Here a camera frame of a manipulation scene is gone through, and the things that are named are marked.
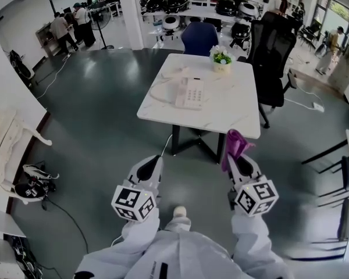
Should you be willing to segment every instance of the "shoe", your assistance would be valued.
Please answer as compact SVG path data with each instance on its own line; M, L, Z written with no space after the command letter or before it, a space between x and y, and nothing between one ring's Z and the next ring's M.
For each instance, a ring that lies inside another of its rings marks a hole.
M186 217L186 208L184 206L175 207L173 217Z

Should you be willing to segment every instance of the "concrete floor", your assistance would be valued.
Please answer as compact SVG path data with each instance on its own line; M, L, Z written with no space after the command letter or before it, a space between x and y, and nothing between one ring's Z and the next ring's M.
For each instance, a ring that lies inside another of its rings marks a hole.
M40 99L52 114L42 135L53 140L53 146L36 143L29 162L45 160L48 172L60 174L57 191L50 198L77 220L90 252L108 247L124 225L110 205L116 185L122 183L133 164L158 154L171 133L170 125L140 120L136 116L170 52L178 51L121 49L75 53ZM35 88L35 96L44 92L61 65L62 57L56 57L39 68L37 80L56 70ZM321 233L314 236L308 232L307 213L315 206L315 195L340 188L342 182L341 173L318 175L316 170L348 154L344 147L314 164L300 164L344 140L345 129L349 129L349 106L343 100L307 83L300 86L321 97L325 113L291 102L285 102L272 113L267 109L271 128L261 128L261 137L250 140L256 147L247 152L274 181L279 192L279 201L264 219L273 248L282 256L289 255L291 243L321 238ZM307 106L318 102L313 95L300 90L288 90L285 97ZM190 132L183 131L180 138L189 136ZM206 141L215 148L217 137L209 134ZM198 148L176 157L167 152L164 161L159 187L162 226L170 220L176 205L184 205L193 221L193 231L207 235L232 251L236 239L231 232L232 213L227 203L231 184L220 166ZM63 279L71 278L86 253L83 239L72 221L52 204L48 204L45 212L39 203L25 206L15 201L12 215L28 236L38 261L47 267L56 267ZM337 226L336 222L328 224L322 231L323 237L336 232ZM344 278L340 263L291 265L297 278L308 278L308 273L314 272L315 278ZM57 278L57 275L45 271L45 278Z

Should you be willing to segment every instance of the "window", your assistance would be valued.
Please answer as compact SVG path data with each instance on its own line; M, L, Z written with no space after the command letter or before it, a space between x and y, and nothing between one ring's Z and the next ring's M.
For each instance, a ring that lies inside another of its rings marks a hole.
M328 0L318 0L318 5L323 8L327 8Z
M345 6L343 6L340 3L337 3L336 1L332 0L331 3L330 3L330 9L333 12L336 12L345 21L349 22L349 9L347 9Z
M325 18L325 14L326 14L325 10L323 10L322 8L317 8L315 10L314 20L316 20L319 24L322 24Z

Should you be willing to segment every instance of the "white telephone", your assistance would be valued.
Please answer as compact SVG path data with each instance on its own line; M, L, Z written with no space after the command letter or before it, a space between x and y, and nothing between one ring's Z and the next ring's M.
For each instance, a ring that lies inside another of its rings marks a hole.
M200 78L181 79L176 98L176 107L201 110L203 106L204 81Z

